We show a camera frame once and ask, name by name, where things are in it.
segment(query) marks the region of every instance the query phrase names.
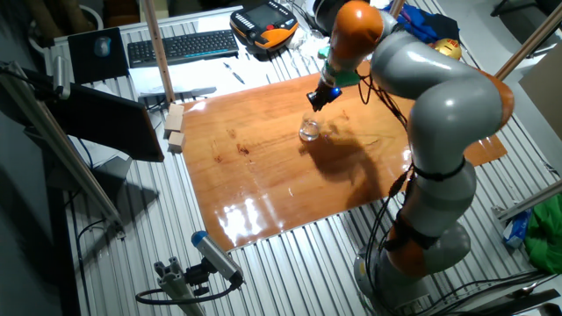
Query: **pen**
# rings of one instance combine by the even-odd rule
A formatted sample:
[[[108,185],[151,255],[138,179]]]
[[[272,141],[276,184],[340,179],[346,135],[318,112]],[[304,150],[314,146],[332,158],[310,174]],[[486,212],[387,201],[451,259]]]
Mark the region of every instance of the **pen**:
[[[236,77],[236,79],[238,79],[239,82],[241,82],[242,84],[246,84],[246,83],[242,80],[242,78],[240,78],[240,76],[239,76],[238,74],[236,74],[236,73],[232,70],[232,68],[231,68],[230,66],[228,66],[227,63],[223,62],[223,64],[225,64],[225,67],[227,67],[228,71],[230,71],[230,73],[233,74],[234,77]]]

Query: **glass cup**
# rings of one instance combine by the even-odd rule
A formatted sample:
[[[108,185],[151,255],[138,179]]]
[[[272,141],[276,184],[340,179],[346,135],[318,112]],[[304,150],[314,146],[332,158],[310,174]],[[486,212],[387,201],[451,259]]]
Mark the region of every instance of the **glass cup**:
[[[299,136],[303,141],[313,141],[320,136],[320,130],[324,123],[323,115],[317,111],[307,111],[302,116]]]

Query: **orange wooden surface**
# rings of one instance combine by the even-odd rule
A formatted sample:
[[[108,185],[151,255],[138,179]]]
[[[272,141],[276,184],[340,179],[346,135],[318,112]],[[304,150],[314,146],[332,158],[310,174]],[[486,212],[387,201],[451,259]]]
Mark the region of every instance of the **orange wooden surface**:
[[[184,158],[207,232],[231,249],[385,197],[410,163],[407,136],[373,93],[327,105],[321,136],[302,142],[306,93],[319,75],[185,105]],[[408,117],[411,100],[394,100]],[[495,137],[466,150],[474,165],[506,153]]]

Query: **desk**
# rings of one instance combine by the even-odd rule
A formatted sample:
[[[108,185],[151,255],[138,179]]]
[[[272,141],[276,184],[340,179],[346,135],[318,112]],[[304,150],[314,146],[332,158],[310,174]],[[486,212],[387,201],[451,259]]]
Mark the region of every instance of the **desk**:
[[[439,13],[432,1],[417,2],[425,11]],[[193,33],[200,19],[229,14],[236,10],[210,11],[160,21],[164,37]],[[121,28],[124,45],[131,41],[149,40],[146,25]],[[70,59],[68,42],[58,39],[46,50],[46,66],[57,54]],[[261,63],[246,59],[249,67],[260,67],[267,74],[268,83],[276,83],[303,75],[317,73],[321,61],[305,65],[297,60],[291,65],[293,52],[270,55]],[[476,66],[470,58],[465,61]],[[105,80],[122,97],[136,100],[136,92],[129,77]],[[158,112],[164,118],[165,111]],[[162,149],[162,125],[156,128]],[[490,209],[499,205],[509,208],[514,200],[521,200],[554,183],[556,178],[541,165],[526,131],[510,121],[498,133],[508,154],[497,161],[476,168],[478,188],[472,207],[461,219],[472,238],[472,252],[454,268],[424,279],[429,296],[421,300],[425,307],[437,301],[451,288],[483,278],[507,277],[530,269],[526,255],[520,251],[510,254],[501,244],[500,227]],[[185,151],[194,150],[187,147]],[[87,315],[86,295],[91,314],[111,315],[181,315],[178,308],[139,305],[134,293],[157,288],[152,264],[177,256],[184,268],[200,262],[200,253],[190,244],[191,234],[205,229],[181,154],[165,153],[163,163],[133,162],[119,193],[117,207],[122,212],[126,238],[116,239],[111,230],[93,229],[80,240],[84,255],[84,281],[76,268],[76,286],[82,315]],[[397,211],[396,201],[390,203],[390,215]],[[369,238],[372,209],[379,203],[362,205],[326,219],[294,228],[279,236],[230,251],[244,270],[246,284],[217,301],[204,303],[208,315],[293,315],[333,314],[371,315],[369,303],[358,294],[353,280],[352,264],[357,251]],[[85,197],[77,198],[66,210],[68,233],[73,258],[78,267],[74,236],[89,223],[100,218],[99,211]],[[390,217],[383,221],[386,230]],[[226,289],[219,276],[209,283],[212,293]]]
[[[185,146],[196,150],[184,159],[205,227],[224,249],[381,199],[410,165],[403,126],[376,96],[364,105],[357,86],[322,109],[317,141],[301,141],[306,93],[318,80],[306,75],[185,105]],[[408,117],[414,101],[393,99]],[[465,155],[479,166],[505,153],[493,136]]]

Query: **black keyboard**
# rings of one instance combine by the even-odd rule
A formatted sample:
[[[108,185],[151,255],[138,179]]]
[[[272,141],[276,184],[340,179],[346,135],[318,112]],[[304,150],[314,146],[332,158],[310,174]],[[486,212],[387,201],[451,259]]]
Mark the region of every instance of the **black keyboard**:
[[[201,32],[162,39],[169,65],[238,54],[232,30]],[[131,68],[157,66],[155,50],[150,40],[129,43]]]

